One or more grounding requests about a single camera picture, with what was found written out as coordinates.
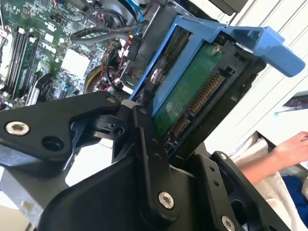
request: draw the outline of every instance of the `cable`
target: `cable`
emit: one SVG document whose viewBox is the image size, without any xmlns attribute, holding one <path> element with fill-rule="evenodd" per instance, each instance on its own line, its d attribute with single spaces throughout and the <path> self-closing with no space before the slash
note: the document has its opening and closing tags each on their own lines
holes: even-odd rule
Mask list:
<svg viewBox="0 0 308 231">
<path fill-rule="evenodd" d="M 126 0 L 133 8 L 135 8 L 136 11 L 138 11 L 139 15 L 140 15 L 140 22 L 143 21 L 143 15 L 142 15 L 142 12 L 141 12 L 141 9 L 140 7 L 134 3 L 132 0 Z M 135 35 L 139 34 L 139 31 L 140 31 L 140 28 L 138 28 L 135 32 Z"/>
<path fill-rule="evenodd" d="M 116 86 L 113 84 L 113 82 L 112 82 L 112 80 L 111 80 L 111 78 L 110 78 L 110 75 L 109 75 L 109 65 L 110 65 L 111 60 L 112 60 L 112 58 L 113 58 L 113 56 L 114 56 L 114 54 L 115 54 L 115 52 L 116 52 L 117 50 L 118 50 L 118 48 L 114 48 L 114 49 L 110 52 L 109 57 L 108 57 L 107 62 L 106 62 L 106 78 L 107 78 L 109 84 L 110 84 L 111 86 L 113 86 L 114 88 L 118 88 L 118 87 L 116 87 Z"/>
<path fill-rule="evenodd" d="M 72 43 L 76 43 L 76 44 L 83 44 L 83 45 L 89 45 L 92 43 L 97 43 L 97 42 L 101 42 L 101 41 L 105 41 L 105 40 L 109 40 L 109 39 L 123 39 L 125 41 L 129 41 L 129 34 L 126 33 L 111 33 L 111 34 L 106 34 L 106 35 L 101 35 L 101 36 L 97 36 L 94 38 L 77 38 L 74 37 L 73 35 L 71 36 L 71 41 Z"/>
<path fill-rule="evenodd" d="M 131 25 L 131 26 L 124 26 L 124 27 L 120 27 L 120 28 L 108 28 L 108 27 L 93 27 L 93 28 L 85 28 L 82 30 L 79 30 L 77 32 L 74 33 L 74 35 L 78 38 L 82 38 L 84 36 L 90 35 L 90 34 L 94 34 L 94 33 L 121 33 L 121 32 L 128 32 L 131 30 L 134 30 L 138 27 L 143 27 L 143 26 L 147 26 L 149 24 L 148 20 L 145 20 L 143 22 Z"/>
<path fill-rule="evenodd" d="M 146 21 L 137 23 L 135 25 L 125 26 L 125 27 L 122 27 L 122 28 L 112 28 L 112 29 L 107 28 L 107 27 L 105 27 L 105 28 L 99 28 L 99 27 L 86 28 L 86 29 L 79 30 L 79 31 L 73 33 L 71 35 L 71 41 L 73 43 L 76 43 L 76 44 L 87 45 L 87 44 L 101 42 L 101 41 L 104 41 L 104 40 L 107 40 L 107 39 L 112 39 L 112 38 L 113 39 L 115 39 L 115 38 L 119 39 L 120 38 L 120 39 L 123 39 L 127 42 L 127 41 L 129 41 L 129 34 L 127 34 L 125 32 L 139 28 L 139 27 L 142 27 L 142 26 L 146 26 L 148 24 L 149 24 L 149 21 L 146 20 Z M 83 38 L 87 35 L 95 34 L 95 33 L 108 33 L 108 34 L 96 36 L 96 37 L 93 37 L 93 38 Z"/>
</svg>

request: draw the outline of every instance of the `black cable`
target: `black cable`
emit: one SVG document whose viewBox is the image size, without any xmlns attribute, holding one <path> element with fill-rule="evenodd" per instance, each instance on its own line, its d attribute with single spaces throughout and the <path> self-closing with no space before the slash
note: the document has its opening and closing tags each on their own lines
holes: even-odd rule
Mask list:
<svg viewBox="0 0 308 231">
<path fill-rule="evenodd" d="M 117 50 L 119 50 L 119 47 L 114 48 L 114 49 L 110 52 L 109 57 L 108 57 L 108 59 L 107 59 L 106 67 L 105 67 L 105 69 L 106 69 L 106 79 L 108 80 L 108 82 L 110 83 L 110 85 L 111 85 L 111 87 L 112 87 L 113 89 L 115 89 L 116 91 L 122 91 L 122 89 L 120 89 L 119 87 L 117 87 L 117 86 L 112 82 L 112 80 L 111 80 L 111 78 L 110 78 L 110 75 L 109 75 L 109 66 L 110 66 L 111 60 L 113 59 L 113 56 L 114 56 L 114 54 L 115 54 L 115 52 L 116 52 Z"/>
<path fill-rule="evenodd" d="M 101 42 L 101 41 L 104 41 L 104 40 L 107 40 L 107 39 L 112 39 L 112 38 L 113 39 L 114 38 L 118 38 L 118 39 L 120 38 L 120 39 L 123 39 L 125 41 L 128 41 L 129 36 L 128 36 L 128 34 L 126 34 L 124 32 L 131 31 L 131 30 L 137 29 L 139 27 L 146 26 L 148 24 L 149 24 L 149 21 L 145 20 L 145 21 L 142 21 L 142 22 L 137 23 L 135 25 L 125 26 L 125 27 L 122 27 L 122 28 L 107 28 L 107 27 L 105 27 L 105 28 L 99 28 L 99 27 L 86 28 L 86 29 L 79 30 L 79 31 L 73 33 L 71 35 L 71 41 L 73 43 L 76 43 L 76 44 L 84 44 L 84 45 L 92 44 L 92 43 L 96 43 L 96 42 Z M 96 36 L 94 38 L 83 38 L 87 35 L 95 34 L 95 33 L 108 33 L 108 34 Z"/>
<path fill-rule="evenodd" d="M 93 44 L 93 43 L 97 43 L 97 42 L 101 42 L 104 40 L 110 40 L 110 39 L 123 39 L 126 42 L 129 41 L 129 34 L 126 33 L 111 33 L 111 34 L 106 34 L 106 35 L 101 35 L 101 36 L 97 36 L 94 38 L 78 38 L 78 37 L 74 37 L 73 35 L 71 36 L 71 41 L 72 43 L 76 43 L 76 44 L 83 44 L 83 45 L 89 45 L 89 44 Z"/>
</svg>

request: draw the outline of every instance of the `silver screw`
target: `silver screw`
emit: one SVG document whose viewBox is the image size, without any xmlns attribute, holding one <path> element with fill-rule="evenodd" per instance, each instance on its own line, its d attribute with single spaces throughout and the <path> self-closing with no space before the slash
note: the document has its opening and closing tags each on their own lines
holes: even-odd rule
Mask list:
<svg viewBox="0 0 308 231">
<path fill-rule="evenodd" d="M 227 157 L 225 156 L 225 154 L 220 154 L 220 156 L 221 156 L 221 158 L 223 159 L 223 160 L 227 160 Z"/>
<path fill-rule="evenodd" d="M 220 46 L 217 45 L 216 47 L 213 48 L 212 55 L 214 56 L 214 55 L 218 54 L 219 52 L 220 52 Z"/>
<path fill-rule="evenodd" d="M 159 203 L 166 209 L 172 209 L 174 207 L 174 201 L 172 196 L 167 192 L 161 192 L 158 195 Z"/>
<path fill-rule="evenodd" d="M 108 97 L 107 100 L 111 103 L 115 103 L 116 101 L 113 98 Z"/>
<path fill-rule="evenodd" d="M 14 136 L 24 136 L 30 128 L 27 124 L 19 121 L 10 122 L 5 126 L 5 130 Z"/>
<path fill-rule="evenodd" d="M 143 108 L 140 108 L 139 111 L 141 111 L 143 114 L 146 114 L 146 111 Z"/>
<path fill-rule="evenodd" d="M 221 218 L 222 224 L 228 231 L 235 231 L 235 226 L 233 222 L 227 216 L 222 216 Z"/>
</svg>

